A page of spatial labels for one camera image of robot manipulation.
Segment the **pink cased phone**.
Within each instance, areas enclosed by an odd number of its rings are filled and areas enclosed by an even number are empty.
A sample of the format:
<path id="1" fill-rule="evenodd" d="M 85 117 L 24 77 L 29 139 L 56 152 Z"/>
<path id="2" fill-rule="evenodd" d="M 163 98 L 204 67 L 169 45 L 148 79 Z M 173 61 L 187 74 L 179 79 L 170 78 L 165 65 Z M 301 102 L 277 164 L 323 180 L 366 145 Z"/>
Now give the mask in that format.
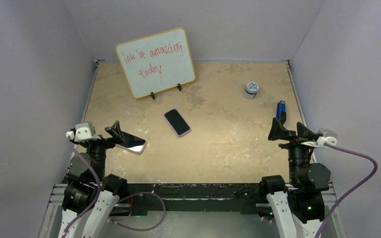
<path id="1" fill-rule="evenodd" d="M 145 139 L 142 139 L 138 136 L 129 134 L 127 132 L 123 132 L 124 135 L 124 142 L 117 144 L 117 147 L 123 148 L 127 151 L 141 154 L 147 144 L 147 141 Z"/>

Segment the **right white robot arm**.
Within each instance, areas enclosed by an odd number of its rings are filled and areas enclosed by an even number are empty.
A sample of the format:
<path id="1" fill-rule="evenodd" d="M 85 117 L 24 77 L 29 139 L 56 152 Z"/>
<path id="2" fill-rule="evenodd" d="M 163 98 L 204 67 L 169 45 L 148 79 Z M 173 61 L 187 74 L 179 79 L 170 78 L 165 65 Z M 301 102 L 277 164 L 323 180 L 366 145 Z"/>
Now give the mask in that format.
<path id="1" fill-rule="evenodd" d="M 325 222 L 322 192 L 328 191 L 330 170 L 311 162 L 314 149 L 319 147 L 320 134 L 297 123 L 288 130 L 278 118 L 273 118 L 269 141 L 283 140 L 279 148 L 287 150 L 289 184 L 280 175 L 263 177 L 259 196 L 269 203 L 278 232 L 282 238 L 319 238 Z"/>

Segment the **black phone blue frame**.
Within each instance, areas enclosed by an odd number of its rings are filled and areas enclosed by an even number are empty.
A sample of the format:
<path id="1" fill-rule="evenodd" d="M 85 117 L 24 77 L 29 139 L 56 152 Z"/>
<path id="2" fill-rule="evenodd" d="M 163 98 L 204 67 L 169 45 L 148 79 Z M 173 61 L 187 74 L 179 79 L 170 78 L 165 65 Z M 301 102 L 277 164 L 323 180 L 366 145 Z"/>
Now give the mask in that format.
<path id="1" fill-rule="evenodd" d="M 184 136 L 191 131 L 191 127 L 177 109 L 171 109 L 164 113 L 164 118 L 179 137 Z"/>

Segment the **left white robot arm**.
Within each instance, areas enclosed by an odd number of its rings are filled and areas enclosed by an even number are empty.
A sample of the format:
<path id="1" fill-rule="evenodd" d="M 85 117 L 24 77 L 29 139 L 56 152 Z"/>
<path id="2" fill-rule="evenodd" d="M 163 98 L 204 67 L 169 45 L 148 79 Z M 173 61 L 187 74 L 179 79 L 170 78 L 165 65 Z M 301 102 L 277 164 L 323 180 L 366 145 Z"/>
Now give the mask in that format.
<path id="1" fill-rule="evenodd" d="M 93 123 L 84 122 L 65 135 L 71 147 L 80 145 L 86 152 L 73 149 L 74 156 L 65 176 L 67 186 L 62 203 L 60 238 L 97 237 L 114 205 L 127 199 L 127 180 L 113 174 L 104 176 L 107 149 L 125 142 L 126 138 L 118 121 L 105 131 L 109 138 L 98 135 Z"/>

